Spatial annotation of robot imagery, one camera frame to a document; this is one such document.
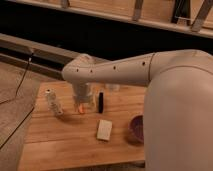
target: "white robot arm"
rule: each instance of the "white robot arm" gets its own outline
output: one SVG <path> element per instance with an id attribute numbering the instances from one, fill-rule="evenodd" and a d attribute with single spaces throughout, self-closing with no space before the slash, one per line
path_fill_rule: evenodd
<path id="1" fill-rule="evenodd" d="M 63 78 L 86 102 L 88 83 L 148 86 L 144 104 L 147 171 L 213 170 L 213 58 L 198 50 L 151 53 L 94 64 L 86 54 Z"/>

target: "small bottle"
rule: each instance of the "small bottle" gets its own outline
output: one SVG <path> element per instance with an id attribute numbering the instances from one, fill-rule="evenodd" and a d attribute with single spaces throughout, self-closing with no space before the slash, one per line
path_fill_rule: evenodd
<path id="1" fill-rule="evenodd" d="M 56 94 L 51 90 L 45 91 L 46 100 L 49 106 L 49 109 L 54 113 L 55 116 L 60 116 L 63 114 L 61 104 L 56 98 Z"/>

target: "wooden table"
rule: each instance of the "wooden table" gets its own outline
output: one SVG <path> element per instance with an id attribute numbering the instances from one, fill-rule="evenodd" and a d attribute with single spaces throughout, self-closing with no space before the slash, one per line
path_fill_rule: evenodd
<path id="1" fill-rule="evenodd" d="M 44 92 L 55 91 L 64 115 L 54 117 Z M 105 108 L 98 114 L 89 107 L 86 114 L 74 110 L 71 85 L 42 83 L 25 138 L 19 170 L 53 170 L 132 161 L 144 161 L 143 144 L 129 131 L 131 119 L 142 113 L 145 88 L 121 86 L 119 92 L 94 84 L 94 92 L 104 91 Z M 109 142 L 96 139 L 100 119 L 113 123 Z"/>

